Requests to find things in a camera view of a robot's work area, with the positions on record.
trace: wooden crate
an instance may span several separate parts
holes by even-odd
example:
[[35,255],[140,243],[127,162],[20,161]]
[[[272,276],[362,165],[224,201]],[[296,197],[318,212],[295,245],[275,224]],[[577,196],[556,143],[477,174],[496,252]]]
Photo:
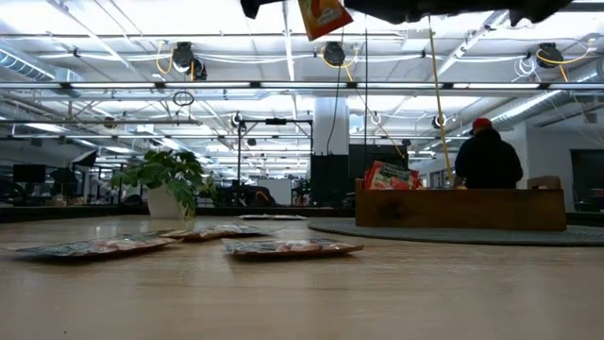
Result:
[[360,227],[566,230],[562,190],[363,190]]

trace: wooden table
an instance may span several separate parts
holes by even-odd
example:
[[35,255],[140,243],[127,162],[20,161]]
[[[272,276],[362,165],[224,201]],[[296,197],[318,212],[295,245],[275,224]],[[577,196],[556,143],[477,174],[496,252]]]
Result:
[[[323,234],[305,222],[248,224],[366,248],[277,263],[233,261],[220,241],[71,264],[1,250],[0,339],[604,338],[600,248],[408,243]],[[5,224],[0,247],[173,226],[142,216]]]

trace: red package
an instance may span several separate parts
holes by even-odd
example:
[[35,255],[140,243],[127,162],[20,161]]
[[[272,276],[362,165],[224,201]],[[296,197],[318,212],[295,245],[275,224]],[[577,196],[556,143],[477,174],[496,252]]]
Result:
[[298,4],[311,42],[352,23],[352,17],[338,0],[298,0]]
[[422,186],[418,171],[383,161],[374,161],[365,183],[369,190],[417,190]]

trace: hanging cable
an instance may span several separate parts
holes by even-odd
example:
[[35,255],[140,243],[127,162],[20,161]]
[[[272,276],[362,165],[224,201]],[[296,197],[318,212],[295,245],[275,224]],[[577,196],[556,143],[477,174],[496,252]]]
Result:
[[169,73],[170,73],[170,71],[172,71],[172,58],[173,58],[173,56],[174,56],[174,48],[173,48],[172,50],[170,50],[170,64],[168,65],[168,69],[167,69],[167,70],[164,70],[164,69],[162,69],[162,68],[161,68],[161,66],[159,65],[159,52],[161,52],[161,47],[162,47],[162,46],[163,46],[163,42],[159,42],[159,44],[158,44],[158,55],[157,55],[157,58],[155,59],[155,64],[156,64],[156,66],[158,67],[158,70],[159,70],[161,73],[163,73],[163,74],[167,75],[167,74],[169,74]]
[[537,56],[537,58],[539,58],[540,60],[543,60],[543,61],[545,61],[545,62],[547,62],[547,63],[554,64],[554,65],[566,65],[566,64],[569,64],[569,63],[573,63],[573,62],[575,62],[575,61],[582,60],[583,58],[587,57],[587,55],[588,55],[588,54],[591,52],[591,50],[588,48],[588,49],[585,51],[585,53],[584,53],[582,56],[578,57],[578,58],[575,58],[575,59],[572,59],[572,60],[565,60],[565,61],[555,61],[555,60],[550,60],[550,59],[545,59],[545,58],[543,58],[543,57],[542,57],[542,56],[539,54],[539,53],[541,53],[541,52],[543,52],[543,51],[544,51],[544,50],[542,50],[542,49],[539,49],[539,50],[537,51],[537,53],[535,54],[535,55]]
[[[344,28],[342,27],[342,38],[340,45],[344,45]],[[331,143],[331,136],[333,136],[333,129],[336,127],[336,116],[338,114],[338,94],[340,93],[340,74],[342,72],[342,65],[338,66],[338,78],[336,80],[336,104],[333,109],[333,122],[331,122],[331,131],[329,132],[329,137],[327,138],[327,155],[329,156],[329,144]]]
[[441,142],[443,143],[443,153],[445,154],[445,164],[446,164],[446,173],[449,176],[449,180],[451,183],[453,182],[453,172],[451,171],[451,162],[449,160],[449,150],[446,146],[445,140],[445,118],[443,117],[443,108],[441,106],[441,93],[438,87],[438,71],[436,70],[436,58],[434,52],[434,32],[432,31],[432,16],[428,16],[428,26],[429,26],[429,35],[430,35],[430,49],[432,54],[432,72],[434,74],[434,89],[436,90],[436,104],[438,106],[438,123],[441,130]]
[[355,48],[355,57],[350,62],[348,62],[347,64],[340,65],[340,66],[333,66],[333,65],[329,64],[327,62],[327,60],[325,60],[325,56],[324,55],[325,55],[325,47],[321,48],[321,60],[325,63],[325,65],[327,65],[327,66],[329,66],[331,68],[337,68],[337,69],[343,67],[346,70],[346,73],[348,74],[348,79],[350,80],[350,82],[354,81],[352,79],[352,75],[350,74],[350,70],[348,70],[348,67],[350,67],[350,65],[352,65],[353,63],[356,62],[357,56],[359,55],[359,50],[358,49]]
[[564,67],[562,65],[558,65],[560,67],[560,73],[562,73],[562,77],[565,82],[568,82],[568,76],[566,76],[566,72],[564,71]]

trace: computer monitor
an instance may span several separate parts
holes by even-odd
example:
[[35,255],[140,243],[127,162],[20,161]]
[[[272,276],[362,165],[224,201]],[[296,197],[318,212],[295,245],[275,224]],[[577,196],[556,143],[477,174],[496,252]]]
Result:
[[46,165],[14,164],[12,165],[12,181],[22,183],[44,183],[46,182]]

